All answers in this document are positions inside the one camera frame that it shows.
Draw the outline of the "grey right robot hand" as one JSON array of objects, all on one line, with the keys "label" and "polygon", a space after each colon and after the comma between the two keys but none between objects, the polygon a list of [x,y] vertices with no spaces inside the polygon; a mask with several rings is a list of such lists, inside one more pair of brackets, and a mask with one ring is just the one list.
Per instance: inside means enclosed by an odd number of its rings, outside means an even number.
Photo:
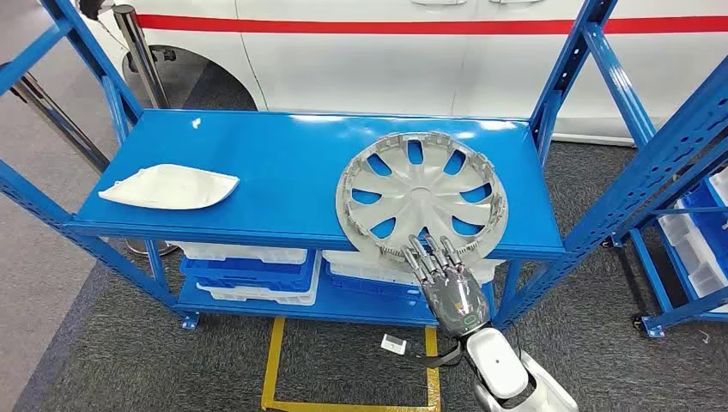
[{"label": "grey right robot hand", "polygon": [[454,338],[468,336],[490,320],[488,302],[472,271],[446,237],[411,234],[401,247],[440,327]]}]

